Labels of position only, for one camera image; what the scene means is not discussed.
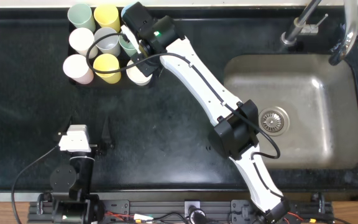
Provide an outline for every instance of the sink drain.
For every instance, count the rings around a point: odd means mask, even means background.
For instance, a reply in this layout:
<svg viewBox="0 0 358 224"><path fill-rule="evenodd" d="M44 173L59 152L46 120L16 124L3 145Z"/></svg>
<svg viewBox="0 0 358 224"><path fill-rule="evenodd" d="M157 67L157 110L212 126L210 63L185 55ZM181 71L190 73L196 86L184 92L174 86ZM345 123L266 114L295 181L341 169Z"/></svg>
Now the sink drain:
<svg viewBox="0 0 358 224"><path fill-rule="evenodd" d="M271 136L283 134L289 124L287 113L277 106L266 108L259 114L259 125Z"/></svg>

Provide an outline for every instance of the stainless steel sink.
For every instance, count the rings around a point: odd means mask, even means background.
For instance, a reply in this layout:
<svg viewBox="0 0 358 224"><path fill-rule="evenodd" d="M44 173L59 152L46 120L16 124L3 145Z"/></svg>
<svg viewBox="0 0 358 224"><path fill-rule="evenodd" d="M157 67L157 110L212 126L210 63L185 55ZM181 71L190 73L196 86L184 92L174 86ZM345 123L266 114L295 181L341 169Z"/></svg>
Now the stainless steel sink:
<svg viewBox="0 0 358 224"><path fill-rule="evenodd" d="M259 109L260 127L282 156L269 168L347 169L358 163L358 105L353 73L329 55L242 55L224 71L224 86ZM258 135L263 152L275 154Z"/></svg>

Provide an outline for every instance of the wooden floor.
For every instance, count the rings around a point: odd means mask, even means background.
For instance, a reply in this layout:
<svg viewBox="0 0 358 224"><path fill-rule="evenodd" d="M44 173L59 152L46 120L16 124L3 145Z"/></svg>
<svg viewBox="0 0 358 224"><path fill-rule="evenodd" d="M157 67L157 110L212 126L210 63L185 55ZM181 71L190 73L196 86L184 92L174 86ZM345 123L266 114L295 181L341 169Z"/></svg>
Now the wooden floor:
<svg viewBox="0 0 358 224"><path fill-rule="evenodd" d="M358 224L358 202L333 202L334 214L337 218L343 219L352 224ZM17 202L17 211L22 223L27 221L28 202ZM0 223L15 224L10 202L0 202Z"/></svg>

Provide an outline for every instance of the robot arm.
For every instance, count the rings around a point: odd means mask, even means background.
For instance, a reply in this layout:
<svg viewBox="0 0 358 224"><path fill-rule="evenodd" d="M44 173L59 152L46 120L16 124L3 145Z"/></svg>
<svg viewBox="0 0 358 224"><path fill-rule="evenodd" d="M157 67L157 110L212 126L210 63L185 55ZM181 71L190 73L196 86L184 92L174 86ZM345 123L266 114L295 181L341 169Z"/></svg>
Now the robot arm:
<svg viewBox="0 0 358 224"><path fill-rule="evenodd" d="M242 122L226 107L236 111L258 126L257 107L252 101L242 103L238 97L225 89L198 58L190 41L181 34L169 17L156 21L145 7L137 2L123 15L127 27L123 31L129 40L137 39L144 57L160 53L175 53L191 62L188 64L171 55L160 56L160 63L171 71L190 90L205 110L214 131L209 135L211 145L235 163L244 178L251 199L260 209L260 223L276 223L290 210L288 201L274 185L260 156L253 156L260 148L256 138L257 130ZM200 74L191 66L194 65Z"/></svg>

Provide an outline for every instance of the chrome faucet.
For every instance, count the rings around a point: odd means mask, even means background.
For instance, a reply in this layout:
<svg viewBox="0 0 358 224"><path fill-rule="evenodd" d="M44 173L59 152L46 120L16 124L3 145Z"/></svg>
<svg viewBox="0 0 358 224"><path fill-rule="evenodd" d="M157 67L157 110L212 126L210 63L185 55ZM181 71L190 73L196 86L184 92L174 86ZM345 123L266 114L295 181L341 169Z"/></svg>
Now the chrome faucet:
<svg viewBox="0 0 358 224"><path fill-rule="evenodd" d="M293 24L289 28L288 32L284 32L281 36L281 41L287 45L294 45L296 37L303 33L303 29L306 27L306 21L309 19L312 12L316 9L321 0L312 0L303 10L302 14L295 18ZM333 48L333 54L329 58L331 65L337 65L343 60L346 55L351 51L354 41L356 40L358 33L358 12L356 0L343 0L345 7L346 17L346 31L343 40Z"/></svg>

